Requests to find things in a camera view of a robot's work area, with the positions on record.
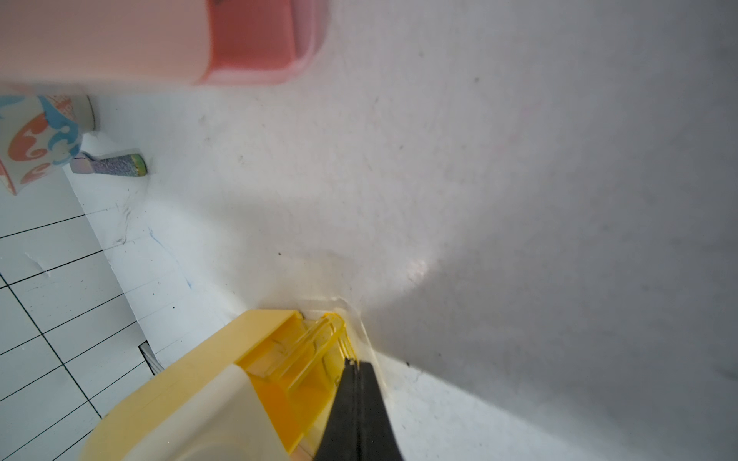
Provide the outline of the pink sharpener top row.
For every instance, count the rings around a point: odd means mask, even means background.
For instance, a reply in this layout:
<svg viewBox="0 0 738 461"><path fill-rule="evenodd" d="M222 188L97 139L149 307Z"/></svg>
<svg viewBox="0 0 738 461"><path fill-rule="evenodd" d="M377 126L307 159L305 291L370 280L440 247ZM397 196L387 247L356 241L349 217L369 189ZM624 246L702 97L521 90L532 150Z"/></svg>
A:
<svg viewBox="0 0 738 461"><path fill-rule="evenodd" d="M15 92L274 85L322 46L327 1L4 1Z"/></svg>

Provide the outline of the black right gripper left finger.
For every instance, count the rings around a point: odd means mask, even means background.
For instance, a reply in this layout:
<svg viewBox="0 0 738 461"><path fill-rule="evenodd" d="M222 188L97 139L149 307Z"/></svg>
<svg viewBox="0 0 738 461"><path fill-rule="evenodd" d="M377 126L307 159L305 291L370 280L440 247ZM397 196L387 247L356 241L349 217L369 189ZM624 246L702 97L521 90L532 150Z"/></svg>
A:
<svg viewBox="0 0 738 461"><path fill-rule="evenodd" d="M355 360L345 359L344 370L334 397L320 446L314 461L359 460L359 407L357 406L357 376Z"/></svg>

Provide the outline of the yellow sharpener row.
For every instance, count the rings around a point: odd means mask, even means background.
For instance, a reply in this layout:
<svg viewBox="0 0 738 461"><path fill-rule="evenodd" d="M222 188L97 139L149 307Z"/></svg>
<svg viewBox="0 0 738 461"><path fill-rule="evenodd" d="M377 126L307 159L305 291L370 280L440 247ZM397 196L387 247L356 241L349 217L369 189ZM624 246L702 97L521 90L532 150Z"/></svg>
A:
<svg viewBox="0 0 738 461"><path fill-rule="evenodd" d="M303 318L249 310L116 405L83 460L288 460L248 367L286 350Z"/></svg>

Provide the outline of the yellow tray row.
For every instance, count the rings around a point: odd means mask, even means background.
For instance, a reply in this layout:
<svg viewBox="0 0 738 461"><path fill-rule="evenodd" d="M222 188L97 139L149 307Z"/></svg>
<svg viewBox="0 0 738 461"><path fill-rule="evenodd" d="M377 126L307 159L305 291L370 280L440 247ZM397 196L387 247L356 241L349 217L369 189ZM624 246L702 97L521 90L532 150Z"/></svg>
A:
<svg viewBox="0 0 738 461"><path fill-rule="evenodd" d="M315 457L347 360L357 354L343 318L288 311L280 326L236 361L291 459Z"/></svg>

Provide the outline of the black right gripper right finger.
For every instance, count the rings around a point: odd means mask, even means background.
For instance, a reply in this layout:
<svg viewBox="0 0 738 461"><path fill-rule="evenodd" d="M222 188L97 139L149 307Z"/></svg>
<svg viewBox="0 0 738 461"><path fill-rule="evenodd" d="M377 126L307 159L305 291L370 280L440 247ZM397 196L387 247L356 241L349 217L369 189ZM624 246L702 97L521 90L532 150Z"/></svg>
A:
<svg viewBox="0 0 738 461"><path fill-rule="evenodd" d="M361 361L356 377L357 458L403 461L373 365Z"/></svg>

